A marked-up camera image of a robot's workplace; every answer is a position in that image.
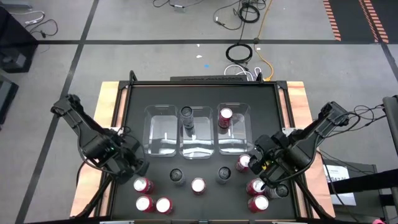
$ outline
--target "wooden table frame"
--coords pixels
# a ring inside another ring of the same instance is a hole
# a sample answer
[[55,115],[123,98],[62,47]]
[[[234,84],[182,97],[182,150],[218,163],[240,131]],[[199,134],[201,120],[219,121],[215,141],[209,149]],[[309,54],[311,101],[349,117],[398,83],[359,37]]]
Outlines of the wooden table frame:
[[[119,82],[102,83],[94,115],[94,120],[102,127],[111,127],[112,125],[118,88]],[[303,82],[287,82],[287,88],[295,127],[305,128],[312,123],[312,117],[304,84]],[[127,91],[122,91],[121,100],[119,102],[119,111],[117,112],[116,127],[120,127],[122,125],[123,111],[127,95],[126,92]],[[279,90],[279,96],[285,127],[289,128],[290,123],[288,107],[285,103],[286,96],[284,96],[282,89]],[[307,181],[308,189],[314,195],[318,203],[329,215],[335,217],[335,211],[331,202],[326,176],[323,171],[323,163],[319,154],[316,155],[315,161],[313,162],[311,168],[305,172],[305,179]],[[84,209],[86,204],[91,200],[92,196],[98,190],[98,187],[100,186],[100,180],[100,171],[92,169],[88,166],[83,166],[80,172],[80,178],[76,188],[75,199],[73,201],[70,216],[77,215]],[[106,215],[109,199],[109,188],[110,187],[108,187],[108,190],[104,193],[100,215]],[[307,217],[303,194],[297,185],[296,190],[301,217]],[[315,211],[313,211],[313,216],[318,218]]]

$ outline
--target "clear plastic bin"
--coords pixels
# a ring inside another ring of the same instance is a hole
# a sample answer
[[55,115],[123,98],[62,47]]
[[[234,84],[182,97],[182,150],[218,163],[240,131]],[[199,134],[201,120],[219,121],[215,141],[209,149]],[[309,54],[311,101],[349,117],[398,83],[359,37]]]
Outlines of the clear plastic bin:
[[[229,127],[221,128],[218,125],[220,111],[223,108],[231,109]],[[220,103],[217,106],[218,149],[221,154],[244,154],[253,149],[250,106],[245,103]]]
[[207,106],[191,106],[193,128],[180,119],[180,153],[186,159],[206,159],[214,153],[213,111]]
[[174,156],[177,151],[177,108],[153,105],[145,108],[143,145],[150,156]]

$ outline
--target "white label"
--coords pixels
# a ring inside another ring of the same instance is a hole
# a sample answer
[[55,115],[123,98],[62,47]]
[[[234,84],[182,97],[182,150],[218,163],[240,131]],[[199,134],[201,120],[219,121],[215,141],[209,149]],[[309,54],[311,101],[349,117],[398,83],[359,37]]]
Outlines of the white label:
[[[327,165],[327,166],[330,174],[330,179],[332,182],[349,179],[348,169],[346,167],[332,166],[332,165]],[[325,165],[323,165],[323,170],[325,171],[326,180],[329,183],[330,179],[328,177],[328,172],[326,171]],[[354,193],[338,194],[338,196],[345,205],[353,205],[353,206],[356,205]],[[341,205],[336,195],[331,195],[331,202],[334,205]]]

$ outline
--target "soda can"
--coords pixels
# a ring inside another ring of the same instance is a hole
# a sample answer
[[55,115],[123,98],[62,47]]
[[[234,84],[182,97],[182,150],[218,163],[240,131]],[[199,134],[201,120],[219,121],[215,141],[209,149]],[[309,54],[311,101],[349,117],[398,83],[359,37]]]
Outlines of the soda can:
[[243,154],[239,156],[237,163],[235,164],[235,168],[239,172],[245,172],[249,169],[249,161],[250,156],[247,154]]
[[182,186],[185,184],[185,176],[180,169],[172,169],[170,172],[170,179],[177,186]]
[[202,178],[195,178],[191,184],[192,191],[195,195],[202,195],[206,190],[206,182]]
[[229,108],[223,108],[218,116],[218,125],[221,128],[229,128],[229,124],[232,118],[232,110]]
[[257,195],[249,199],[248,207],[252,213],[262,212],[268,207],[268,199],[264,195]]
[[150,196],[141,196],[137,199],[136,207],[142,212],[153,212],[155,210],[155,202]]
[[189,106],[184,106],[181,109],[181,120],[185,129],[193,128],[193,110]]
[[219,184],[226,184],[231,177],[231,170],[228,167],[221,167],[216,176],[216,181]]
[[155,185],[152,181],[145,177],[138,177],[134,181],[134,189],[143,194],[151,194],[154,191]]
[[156,202],[156,210],[162,214],[168,215],[173,211],[173,203],[170,199],[162,197]]
[[262,181],[260,178],[256,178],[247,184],[246,192],[252,196],[260,195],[264,192],[264,189],[261,190],[263,185],[264,181]]
[[280,199],[288,196],[288,194],[289,194],[289,189],[284,184],[279,184],[275,188],[270,188],[269,186],[266,186],[264,189],[264,195],[268,199]]

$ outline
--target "concrete floor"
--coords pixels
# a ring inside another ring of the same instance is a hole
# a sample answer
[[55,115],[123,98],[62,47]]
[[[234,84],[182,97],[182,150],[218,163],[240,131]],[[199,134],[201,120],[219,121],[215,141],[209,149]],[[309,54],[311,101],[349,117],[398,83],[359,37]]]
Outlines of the concrete floor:
[[[178,1],[181,4],[195,2]],[[93,1],[31,0],[31,3],[34,10],[45,11],[47,19],[58,22],[59,33],[49,39],[78,40]],[[238,39],[240,31],[228,31],[212,22],[215,9],[228,3],[231,0],[204,1],[181,14],[168,6],[154,8],[152,2],[146,0],[99,0],[87,39]],[[239,25],[238,18],[231,14],[231,9],[227,9],[220,13],[219,20],[230,26]],[[29,19],[16,17],[21,22]],[[260,22],[248,24],[243,38],[256,37],[259,26]],[[278,0],[271,6],[261,38],[333,40],[333,33],[322,0]],[[225,58],[228,46],[85,45],[69,92],[79,95],[85,111],[93,116],[101,82],[127,80],[130,70],[135,71],[139,80],[222,75],[230,64]],[[356,105],[378,105],[382,97],[398,94],[398,82],[380,45],[268,44],[258,47],[275,68],[273,80],[305,83],[313,117],[327,101],[336,101],[351,110]],[[0,71],[20,86],[0,132],[1,223],[16,220],[49,130],[50,107],[61,94],[76,48],[76,45],[40,45],[30,72]],[[389,45],[389,48],[398,58],[398,45]],[[244,55],[244,52],[233,54]],[[257,55],[253,56],[249,68],[256,66],[261,67],[264,74],[269,73]],[[75,140],[73,131],[60,120],[25,222],[68,218],[76,171],[81,163]],[[344,161],[376,164],[378,171],[398,167],[385,119],[360,131],[328,139],[321,148]],[[395,213],[389,211],[389,216],[394,217]]]

